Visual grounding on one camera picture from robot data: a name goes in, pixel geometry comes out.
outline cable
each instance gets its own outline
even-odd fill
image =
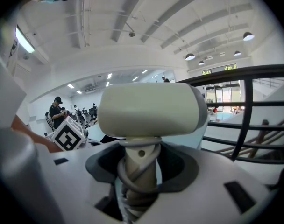
[[[157,188],[151,190],[144,190],[138,187],[134,182],[148,169],[148,167],[156,161],[156,158],[161,152],[160,142],[162,139],[160,137],[150,138],[145,140],[119,140],[121,146],[132,148],[132,147],[147,147],[155,145],[154,151],[148,156],[143,164],[141,164],[133,173],[129,176],[126,173],[125,168],[125,157],[123,157],[117,165],[117,173],[122,184],[121,194],[122,194],[122,203],[125,209],[125,213],[128,218],[128,224],[132,224],[137,221],[139,216],[136,216],[131,212],[139,211],[144,213],[156,200],[158,191]],[[136,197],[127,196],[128,190],[131,190],[137,194]]]

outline white robot body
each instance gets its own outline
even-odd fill
[[[247,223],[269,195],[265,186],[224,156],[161,141],[206,126],[206,118],[200,92],[187,84],[111,86],[102,96],[99,125],[125,140],[49,154],[0,127],[0,179],[37,223]],[[68,141],[65,133],[54,136]],[[159,171],[162,183],[154,188]],[[115,192],[117,177],[126,195]],[[141,195],[142,206],[131,203],[129,191]]]

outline glass door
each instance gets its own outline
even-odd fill
[[[223,91],[223,102],[231,102],[231,89],[230,87],[222,88]],[[223,112],[230,113],[230,107],[223,107]]]
[[[223,102],[223,91],[221,89],[216,89],[216,97],[217,97],[217,103]],[[223,111],[223,107],[218,107],[217,111]]]

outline person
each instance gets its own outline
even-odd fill
[[[92,107],[92,113],[93,113],[93,117],[92,117],[92,119],[93,120],[96,120],[96,118],[97,118],[97,106],[95,105],[95,103],[93,103],[93,107]]]
[[[170,83],[169,79],[166,79],[165,77],[162,77],[162,80],[163,80],[164,82],[169,82],[169,83]]]
[[[65,112],[61,110],[61,107],[59,106],[62,104],[61,98],[57,96],[53,102],[53,104],[50,106],[50,117],[52,120],[54,120],[54,129],[58,129],[60,124],[64,121]]]
[[[71,113],[69,112],[69,110],[66,110],[65,107],[62,107],[61,110],[64,112],[64,119],[66,119],[68,116],[72,117]]]
[[[19,6],[23,6],[30,1],[32,0],[23,0],[20,2]],[[56,2],[60,0],[37,1]],[[2,64],[6,66],[8,72],[12,75],[14,74],[15,67],[17,65],[17,50],[19,47],[18,40],[15,36],[15,30],[17,27],[17,14],[19,9],[20,7],[17,7],[16,10],[12,12],[10,17],[4,17],[2,19],[3,25],[0,29],[0,58],[3,60]],[[15,131],[27,134],[28,136],[30,136],[34,143],[40,143],[45,145],[50,153],[62,151],[55,143],[29,130],[28,127],[22,122],[22,120],[17,115],[15,115],[13,119],[11,128]]]

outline white pillar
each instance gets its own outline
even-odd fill
[[[174,78],[176,82],[190,78],[186,69],[175,69],[173,70],[173,72],[174,72]]]

